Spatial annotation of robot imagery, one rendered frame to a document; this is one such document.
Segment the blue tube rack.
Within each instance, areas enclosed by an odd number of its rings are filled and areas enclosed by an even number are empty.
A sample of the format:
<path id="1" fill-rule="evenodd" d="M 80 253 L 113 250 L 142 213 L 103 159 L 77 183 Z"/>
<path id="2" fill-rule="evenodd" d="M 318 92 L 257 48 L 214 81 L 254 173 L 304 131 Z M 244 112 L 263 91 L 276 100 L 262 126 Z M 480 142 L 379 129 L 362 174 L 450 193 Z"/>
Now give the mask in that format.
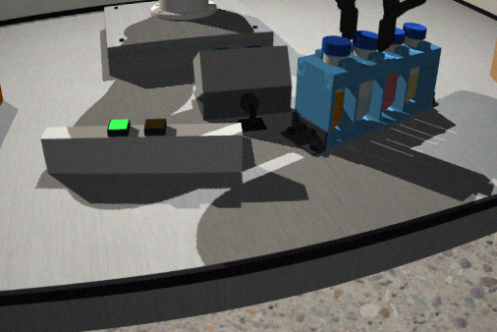
<path id="1" fill-rule="evenodd" d="M 368 59 L 354 55 L 353 43 L 351 51 L 347 59 L 339 60 L 338 66 L 323 62 L 322 48 L 316 49 L 315 54 L 298 58 L 295 112 L 328 132 L 326 150 L 432 107 L 441 47 L 428 41 L 418 42 L 417 47 L 403 43 L 395 47 L 394 53 L 368 53 Z M 410 71 L 417 67 L 420 68 L 416 93 L 406 103 Z M 382 111 L 387 76 L 397 73 L 395 101 Z M 359 84 L 369 81 L 373 81 L 370 109 L 365 117 L 356 121 Z M 343 88 L 342 121 L 332 130 L 336 90 Z"/>

